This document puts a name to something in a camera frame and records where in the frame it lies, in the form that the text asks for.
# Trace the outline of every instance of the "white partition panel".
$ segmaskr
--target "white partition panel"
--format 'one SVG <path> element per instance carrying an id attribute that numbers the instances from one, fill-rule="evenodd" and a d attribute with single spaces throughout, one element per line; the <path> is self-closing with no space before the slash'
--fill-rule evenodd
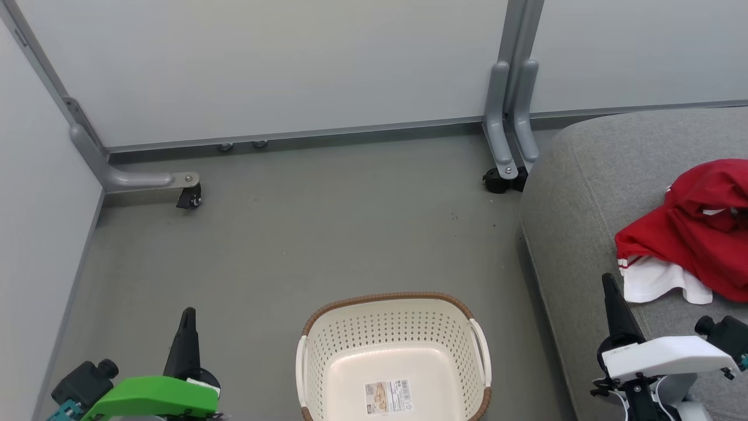
<path id="1" fill-rule="evenodd" d="M 748 1 L 545 0 L 532 112 L 748 99 Z"/>
<path id="2" fill-rule="evenodd" d="M 483 113 L 507 0 L 17 0 L 106 146 Z"/>
<path id="3" fill-rule="evenodd" d="M 0 98 L 0 419 L 30 420 L 102 187 L 2 21 Z"/>

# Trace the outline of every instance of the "perforated basket wall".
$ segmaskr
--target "perforated basket wall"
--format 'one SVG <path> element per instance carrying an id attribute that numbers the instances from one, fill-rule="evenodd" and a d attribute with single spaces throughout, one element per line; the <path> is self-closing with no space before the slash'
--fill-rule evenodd
<path id="1" fill-rule="evenodd" d="M 397 342 L 436 342 L 453 357 L 463 392 L 461 420 L 479 419 L 491 388 L 482 379 L 470 310 L 438 293 L 380 294 L 329 304 L 307 322 L 306 420 L 325 420 L 324 375 L 335 354 Z"/>

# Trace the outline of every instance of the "white cloth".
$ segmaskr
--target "white cloth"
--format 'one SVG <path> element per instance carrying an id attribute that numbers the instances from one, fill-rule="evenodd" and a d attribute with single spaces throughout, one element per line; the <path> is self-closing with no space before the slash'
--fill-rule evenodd
<path id="1" fill-rule="evenodd" d="M 692 304 L 711 303 L 707 288 L 683 267 L 652 256 L 632 256 L 618 262 L 623 275 L 623 297 L 630 303 L 647 303 L 673 288 L 683 289 L 683 298 Z"/>

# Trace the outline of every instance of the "barcode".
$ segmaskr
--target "barcode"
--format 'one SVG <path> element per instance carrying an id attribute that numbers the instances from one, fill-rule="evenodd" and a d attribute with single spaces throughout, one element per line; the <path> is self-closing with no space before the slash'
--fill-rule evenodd
<path id="1" fill-rule="evenodd" d="M 411 388 L 408 387 L 407 380 L 402 381 L 402 397 L 405 398 L 406 401 L 411 400 Z"/>

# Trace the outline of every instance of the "red clothing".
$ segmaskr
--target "red clothing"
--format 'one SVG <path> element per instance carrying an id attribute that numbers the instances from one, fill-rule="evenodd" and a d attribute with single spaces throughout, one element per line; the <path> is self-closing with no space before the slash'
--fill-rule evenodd
<path id="1" fill-rule="evenodd" d="M 748 160 L 683 173 L 665 203 L 616 235 L 618 259 L 651 255 L 682 266 L 724 297 L 748 302 Z"/>

